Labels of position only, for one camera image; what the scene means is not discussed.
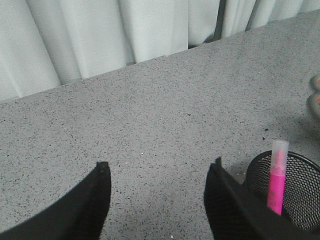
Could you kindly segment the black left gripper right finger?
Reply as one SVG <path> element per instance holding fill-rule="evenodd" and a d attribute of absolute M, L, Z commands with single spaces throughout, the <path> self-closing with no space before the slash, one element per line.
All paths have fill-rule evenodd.
<path fill-rule="evenodd" d="M 218 157 L 209 167 L 204 207 L 216 240 L 318 240 L 271 211 L 247 187 L 238 183 Z"/>

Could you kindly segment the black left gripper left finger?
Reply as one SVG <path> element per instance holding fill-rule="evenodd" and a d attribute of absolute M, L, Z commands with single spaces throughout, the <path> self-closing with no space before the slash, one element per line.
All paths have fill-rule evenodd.
<path fill-rule="evenodd" d="M 108 162 L 95 168 L 65 196 L 0 234 L 2 240 L 98 240 L 111 201 Z"/>

